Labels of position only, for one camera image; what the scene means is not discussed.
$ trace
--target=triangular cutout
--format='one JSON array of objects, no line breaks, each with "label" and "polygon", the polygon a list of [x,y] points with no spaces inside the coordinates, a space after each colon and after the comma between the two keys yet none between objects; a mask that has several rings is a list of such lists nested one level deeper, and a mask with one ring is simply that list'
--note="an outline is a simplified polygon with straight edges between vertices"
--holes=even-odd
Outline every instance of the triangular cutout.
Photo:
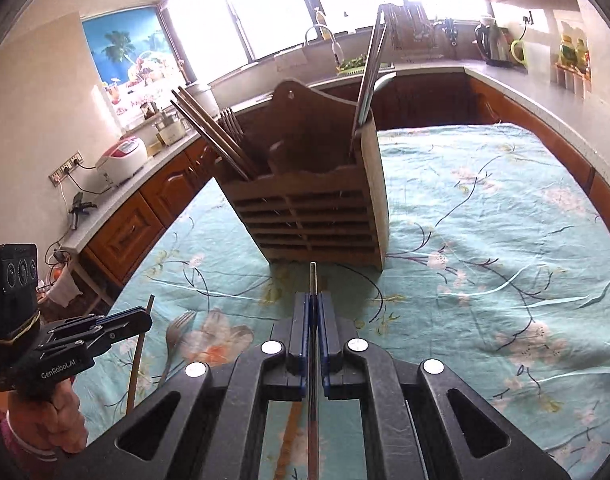
[{"label": "triangular cutout", "polygon": [[482,458],[509,444],[509,437],[483,415],[461,391],[448,390],[447,398],[473,457]]},{"label": "triangular cutout", "polygon": [[180,400],[179,392],[170,392],[118,439],[117,446],[138,458],[152,460]]}]

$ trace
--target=floral tablecloth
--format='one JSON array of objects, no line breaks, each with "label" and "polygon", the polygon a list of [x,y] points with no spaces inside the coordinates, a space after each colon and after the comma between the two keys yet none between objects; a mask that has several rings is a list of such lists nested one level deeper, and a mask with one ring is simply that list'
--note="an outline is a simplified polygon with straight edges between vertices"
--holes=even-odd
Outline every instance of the floral tablecloth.
[{"label": "floral tablecloth", "polygon": [[[565,168],[511,124],[378,134],[390,213],[385,269],[319,266],[339,315],[395,357],[440,358],[575,479],[610,453],[610,234]],[[156,296],[138,400],[165,329],[196,311],[174,355],[232,362],[291,316],[306,264],[269,265],[213,180],[134,274],[114,312]],[[91,439],[124,415],[135,340],[82,374]],[[274,478],[288,403],[272,403],[262,479]],[[322,402],[321,478],[366,478],[357,401]],[[306,478],[298,430],[288,478]]]}]

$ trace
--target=human hand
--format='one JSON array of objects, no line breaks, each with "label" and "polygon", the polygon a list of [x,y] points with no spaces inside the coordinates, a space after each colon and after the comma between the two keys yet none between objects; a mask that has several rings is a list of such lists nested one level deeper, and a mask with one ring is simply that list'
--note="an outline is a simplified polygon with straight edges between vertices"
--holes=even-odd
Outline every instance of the human hand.
[{"label": "human hand", "polygon": [[87,445],[85,417],[78,411],[80,399],[71,381],[56,385],[51,402],[25,400],[17,392],[8,396],[9,423],[14,433],[38,449],[59,447],[78,453]]}]

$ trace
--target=faucet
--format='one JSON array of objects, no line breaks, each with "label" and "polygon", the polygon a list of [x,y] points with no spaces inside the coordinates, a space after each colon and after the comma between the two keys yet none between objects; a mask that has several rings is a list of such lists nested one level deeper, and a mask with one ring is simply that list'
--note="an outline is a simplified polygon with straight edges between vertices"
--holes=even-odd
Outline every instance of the faucet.
[{"label": "faucet", "polygon": [[341,48],[340,43],[338,43],[336,41],[336,37],[335,37],[334,33],[332,32],[332,29],[327,27],[326,25],[321,25],[320,23],[316,23],[315,25],[312,25],[311,27],[309,27],[305,31],[305,43],[303,44],[303,46],[307,46],[309,44],[309,42],[307,41],[307,34],[309,33],[309,31],[312,28],[317,28],[317,27],[328,30],[329,33],[332,35],[332,53],[334,54],[334,61],[336,62],[336,68],[340,68],[341,63],[344,61],[344,54],[342,53],[342,48]]}]

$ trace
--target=white rice cooker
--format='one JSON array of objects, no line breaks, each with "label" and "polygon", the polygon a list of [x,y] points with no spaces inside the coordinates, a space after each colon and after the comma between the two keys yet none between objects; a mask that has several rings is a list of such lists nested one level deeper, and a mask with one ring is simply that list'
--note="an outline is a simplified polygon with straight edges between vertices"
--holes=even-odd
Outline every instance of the white rice cooker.
[{"label": "white rice cooker", "polygon": [[110,186],[118,186],[132,177],[147,161],[147,148],[142,139],[127,137],[101,155],[96,169]]}]

